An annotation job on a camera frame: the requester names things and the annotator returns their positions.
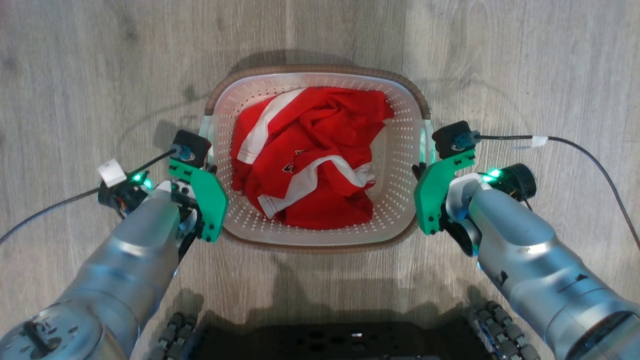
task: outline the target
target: green plastic part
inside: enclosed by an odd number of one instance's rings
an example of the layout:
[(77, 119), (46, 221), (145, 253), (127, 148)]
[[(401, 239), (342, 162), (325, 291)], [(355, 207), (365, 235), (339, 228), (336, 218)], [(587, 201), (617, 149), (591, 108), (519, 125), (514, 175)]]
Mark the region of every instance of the green plastic part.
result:
[(476, 150), (462, 152), (431, 164), (424, 170), (413, 192), (415, 212), (420, 229), (427, 235), (440, 231), (442, 203), (456, 171), (475, 163)]
[(227, 194), (216, 176), (175, 159), (169, 160), (169, 174), (191, 184), (202, 213), (202, 239), (215, 242), (222, 232), (229, 207)]

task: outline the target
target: gray wood floor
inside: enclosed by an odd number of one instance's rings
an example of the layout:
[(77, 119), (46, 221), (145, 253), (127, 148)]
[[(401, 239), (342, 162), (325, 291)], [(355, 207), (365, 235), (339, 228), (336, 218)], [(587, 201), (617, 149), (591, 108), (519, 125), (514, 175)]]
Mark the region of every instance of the gray wood floor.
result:
[[(133, 168), (177, 128), (197, 129), (205, 97), (230, 72), (284, 63), (403, 74), (425, 94), (436, 127), (467, 120), (485, 134), (582, 144), (640, 225), (639, 36), (633, 0), (0, 1), (0, 233), (93, 188), (102, 162)], [(598, 170), (564, 145), (513, 146), (485, 142), (477, 168), (528, 164), (540, 188), (535, 210), (640, 302), (640, 254)], [(85, 199), (0, 247), (0, 333), (49, 305), (117, 222)], [(502, 301), (444, 235), (336, 256), (197, 243), (133, 358), (175, 310), (202, 308), (237, 330), (365, 319), (429, 326), (482, 297)]]

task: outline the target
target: green light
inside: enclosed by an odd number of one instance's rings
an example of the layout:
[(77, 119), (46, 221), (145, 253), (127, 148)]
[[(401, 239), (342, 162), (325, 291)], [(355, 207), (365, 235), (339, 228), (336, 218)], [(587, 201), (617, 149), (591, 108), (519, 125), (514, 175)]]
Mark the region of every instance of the green light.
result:
[(499, 176), (500, 176), (500, 170), (494, 168), (494, 169), (491, 169), (491, 171), (489, 171), (488, 174), (482, 176), (482, 181), (488, 183), (490, 181), (496, 180), (496, 178), (498, 178)]

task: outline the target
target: laundry basket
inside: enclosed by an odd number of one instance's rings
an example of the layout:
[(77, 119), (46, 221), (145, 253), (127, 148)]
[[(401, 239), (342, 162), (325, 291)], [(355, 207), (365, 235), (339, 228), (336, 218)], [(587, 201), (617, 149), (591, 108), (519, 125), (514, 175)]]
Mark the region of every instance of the laundry basket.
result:
[[(310, 230), (268, 219), (231, 189), (231, 141), (237, 116), (248, 106), (274, 95), (311, 86), (379, 90), (395, 113), (371, 144), (376, 184), (366, 190), (374, 207), (370, 222), (334, 230)], [(224, 228), (237, 239), (297, 247), (369, 247), (406, 237), (415, 227), (411, 166), (431, 162), (433, 128), (429, 107), (420, 90), (392, 72), (340, 65), (284, 65), (235, 73), (213, 91), (205, 108), (200, 136), (212, 147), (209, 163), (217, 164), (218, 179), (229, 197)]]

